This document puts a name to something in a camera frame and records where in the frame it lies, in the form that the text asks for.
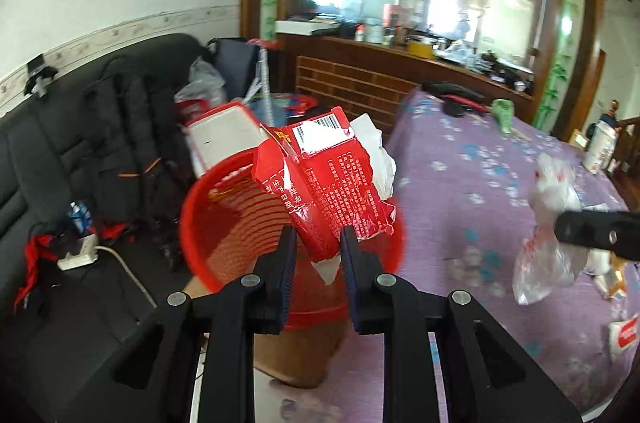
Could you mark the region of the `black backpack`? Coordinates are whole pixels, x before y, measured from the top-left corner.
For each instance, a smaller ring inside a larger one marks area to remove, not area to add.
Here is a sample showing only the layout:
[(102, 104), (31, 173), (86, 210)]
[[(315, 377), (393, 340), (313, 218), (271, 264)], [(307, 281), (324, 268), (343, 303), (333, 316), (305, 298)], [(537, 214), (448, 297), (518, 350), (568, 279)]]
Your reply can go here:
[(195, 176), (171, 88), (119, 57), (81, 105), (93, 212), (114, 223), (175, 224)]

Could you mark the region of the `red plastic mesh basket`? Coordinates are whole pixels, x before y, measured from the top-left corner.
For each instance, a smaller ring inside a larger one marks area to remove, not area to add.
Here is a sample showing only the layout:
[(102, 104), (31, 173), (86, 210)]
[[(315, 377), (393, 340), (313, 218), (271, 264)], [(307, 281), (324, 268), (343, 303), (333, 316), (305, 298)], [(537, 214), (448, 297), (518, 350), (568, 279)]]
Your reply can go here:
[[(228, 157), (205, 172), (184, 200), (179, 223), (181, 249), (206, 292), (250, 273), (257, 258), (277, 249), (282, 228), (291, 224), (282, 202), (253, 180), (253, 149)], [(326, 285), (297, 243), (290, 311), (285, 328), (303, 330), (345, 320), (344, 279)]]

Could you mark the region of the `white cartoon paper cup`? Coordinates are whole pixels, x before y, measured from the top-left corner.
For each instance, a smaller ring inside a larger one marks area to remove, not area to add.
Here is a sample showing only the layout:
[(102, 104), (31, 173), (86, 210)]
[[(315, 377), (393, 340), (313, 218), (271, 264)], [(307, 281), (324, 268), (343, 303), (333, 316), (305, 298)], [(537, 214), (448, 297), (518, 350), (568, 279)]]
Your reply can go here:
[(615, 128), (604, 121), (599, 121), (589, 140), (588, 148), (582, 159), (582, 166), (591, 174), (598, 174), (603, 165), (611, 159), (617, 133)]

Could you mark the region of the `wooden brick-pattern counter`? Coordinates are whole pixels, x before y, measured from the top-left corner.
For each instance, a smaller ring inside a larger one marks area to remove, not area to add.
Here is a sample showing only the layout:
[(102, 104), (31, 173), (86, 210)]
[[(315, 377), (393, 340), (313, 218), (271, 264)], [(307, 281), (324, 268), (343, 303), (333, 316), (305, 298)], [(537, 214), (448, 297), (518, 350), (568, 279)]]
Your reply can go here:
[(283, 91), (317, 98), (322, 107), (340, 106), (350, 120), (367, 113), (386, 135), (393, 131), (402, 99), (425, 82), (450, 82), (489, 100), (509, 99), (518, 118), (533, 121), (537, 105), (533, 97), (465, 68), (330, 36), (279, 34), (277, 39)]

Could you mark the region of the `white plastic bag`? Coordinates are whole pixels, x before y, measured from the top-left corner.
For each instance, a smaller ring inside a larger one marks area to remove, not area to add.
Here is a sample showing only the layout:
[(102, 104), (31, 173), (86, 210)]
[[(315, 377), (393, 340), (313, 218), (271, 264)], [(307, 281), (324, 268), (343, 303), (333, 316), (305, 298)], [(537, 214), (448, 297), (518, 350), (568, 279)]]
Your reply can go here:
[(518, 305), (535, 304), (557, 287), (571, 287), (588, 257), (584, 247), (560, 242), (554, 232), (562, 213), (582, 210), (570, 163), (541, 154), (528, 204), (535, 214), (535, 229), (515, 258), (512, 291)]

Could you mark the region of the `black red tool on table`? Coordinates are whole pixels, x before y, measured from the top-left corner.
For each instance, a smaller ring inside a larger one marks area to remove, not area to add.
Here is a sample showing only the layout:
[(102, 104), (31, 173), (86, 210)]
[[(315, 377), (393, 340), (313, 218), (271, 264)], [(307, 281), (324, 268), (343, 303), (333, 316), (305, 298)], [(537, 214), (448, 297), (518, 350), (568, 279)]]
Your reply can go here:
[(478, 113), (481, 116), (489, 112), (485, 97), (459, 84), (449, 82), (425, 82), (422, 91), (442, 101), (442, 111), (454, 118), (464, 117), (466, 113)]

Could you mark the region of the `purple floral tablecloth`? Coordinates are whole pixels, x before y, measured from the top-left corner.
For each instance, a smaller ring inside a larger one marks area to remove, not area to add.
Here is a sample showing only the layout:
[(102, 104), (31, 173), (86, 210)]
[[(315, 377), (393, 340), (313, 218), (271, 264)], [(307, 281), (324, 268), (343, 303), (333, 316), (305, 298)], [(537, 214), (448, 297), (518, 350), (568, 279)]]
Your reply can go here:
[(575, 169), (584, 206), (623, 207), (611, 182), (580, 167), (579, 154), (533, 126), (503, 136), (495, 119), (447, 116), (424, 91), (400, 104), (386, 143), (397, 165), (394, 197), (405, 227), (399, 275), (418, 289), (470, 292), (583, 414), (608, 403), (628, 377), (634, 349), (608, 350), (608, 328), (639, 311), (639, 268), (625, 267), (627, 294), (605, 299), (580, 276), (545, 299), (520, 305), (512, 291), (516, 257), (533, 237), (528, 203), (541, 154)]

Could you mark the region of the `green crumpled cloth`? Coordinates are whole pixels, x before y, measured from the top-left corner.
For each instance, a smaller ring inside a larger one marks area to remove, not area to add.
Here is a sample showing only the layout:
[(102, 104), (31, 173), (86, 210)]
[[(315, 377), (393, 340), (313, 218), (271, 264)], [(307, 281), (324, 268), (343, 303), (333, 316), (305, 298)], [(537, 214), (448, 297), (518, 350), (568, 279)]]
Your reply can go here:
[(514, 103), (509, 99), (495, 99), (490, 105), (491, 114), (502, 136), (510, 136), (514, 118)]

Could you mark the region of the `red white wet wipe packet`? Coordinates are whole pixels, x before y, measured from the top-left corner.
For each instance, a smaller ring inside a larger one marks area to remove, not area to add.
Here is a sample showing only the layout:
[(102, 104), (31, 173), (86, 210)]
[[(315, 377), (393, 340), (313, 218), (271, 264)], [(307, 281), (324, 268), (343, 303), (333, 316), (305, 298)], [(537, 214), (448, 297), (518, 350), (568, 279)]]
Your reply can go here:
[(614, 321), (608, 325), (608, 352), (612, 361), (616, 361), (626, 349), (636, 344), (638, 336), (639, 316), (626, 320)]

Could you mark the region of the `red torn carton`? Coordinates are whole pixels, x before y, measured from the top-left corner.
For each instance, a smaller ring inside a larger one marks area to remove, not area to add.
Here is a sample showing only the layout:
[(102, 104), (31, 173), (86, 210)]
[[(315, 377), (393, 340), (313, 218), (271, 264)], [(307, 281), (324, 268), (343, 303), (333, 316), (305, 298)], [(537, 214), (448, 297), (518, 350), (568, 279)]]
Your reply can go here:
[(346, 226), (360, 240), (393, 235), (395, 206), (378, 194), (370, 156), (342, 108), (262, 130), (253, 180), (282, 201), (311, 261), (334, 258)]

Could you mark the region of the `stair newel post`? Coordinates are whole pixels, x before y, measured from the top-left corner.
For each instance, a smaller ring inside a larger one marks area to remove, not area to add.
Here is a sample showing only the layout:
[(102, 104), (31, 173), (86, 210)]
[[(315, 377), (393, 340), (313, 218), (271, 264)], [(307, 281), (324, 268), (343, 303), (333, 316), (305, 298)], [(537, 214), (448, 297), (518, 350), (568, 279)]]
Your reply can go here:
[(612, 99), (608, 110), (604, 111), (600, 115), (599, 121), (608, 125), (610, 128), (613, 128), (615, 133), (620, 131), (620, 128), (617, 126), (617, 110), (620, 108), (620, 103), (617, 99)]

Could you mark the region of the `clear plastic bag on sofa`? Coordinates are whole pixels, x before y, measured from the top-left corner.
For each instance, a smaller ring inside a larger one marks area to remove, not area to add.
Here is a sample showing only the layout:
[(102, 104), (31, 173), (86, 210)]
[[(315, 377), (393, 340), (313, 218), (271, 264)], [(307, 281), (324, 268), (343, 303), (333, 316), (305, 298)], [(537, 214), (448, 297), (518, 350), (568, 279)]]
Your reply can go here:
[(205, 100), (209, 108), (228, 102), (226, 82), (220, 72), (202, 57), (196, 58), (189, 68), (188, 84), (174, 95), (176, 104), (188, 100)]

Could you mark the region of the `white red-framed board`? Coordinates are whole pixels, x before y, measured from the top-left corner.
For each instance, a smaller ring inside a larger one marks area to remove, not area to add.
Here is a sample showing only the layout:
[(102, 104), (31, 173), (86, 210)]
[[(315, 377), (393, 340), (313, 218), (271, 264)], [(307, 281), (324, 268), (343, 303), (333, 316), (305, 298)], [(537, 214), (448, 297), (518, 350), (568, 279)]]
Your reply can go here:
[(260, 145), (266, 132), (242, 102), (208, 110), (182, 128), (190, 149), (193, 172), (200, 178), (228, 157)]

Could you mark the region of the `white power strip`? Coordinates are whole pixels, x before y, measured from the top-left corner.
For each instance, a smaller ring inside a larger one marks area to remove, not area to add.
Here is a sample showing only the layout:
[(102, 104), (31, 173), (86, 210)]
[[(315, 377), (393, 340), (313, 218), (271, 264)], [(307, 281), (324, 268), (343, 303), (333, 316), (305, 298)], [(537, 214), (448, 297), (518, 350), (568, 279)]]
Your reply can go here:
[(67, 271), (92, 265), (98, 259), (98, 245), (95, 233), (74, 241), (70, 250), (56, 262), (58, 269)]

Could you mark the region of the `brown cardboard box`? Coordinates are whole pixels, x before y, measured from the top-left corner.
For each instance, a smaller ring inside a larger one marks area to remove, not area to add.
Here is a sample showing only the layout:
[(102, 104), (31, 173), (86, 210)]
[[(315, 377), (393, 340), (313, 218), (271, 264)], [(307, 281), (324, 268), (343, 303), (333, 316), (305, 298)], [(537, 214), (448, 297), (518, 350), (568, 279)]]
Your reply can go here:
[(285, 329), (278, 335), (258, 335), (254, 366), (295, 387), (319, 386), (348, 333), (344, 280), (325, 284), (314, 273), (297, 275)]

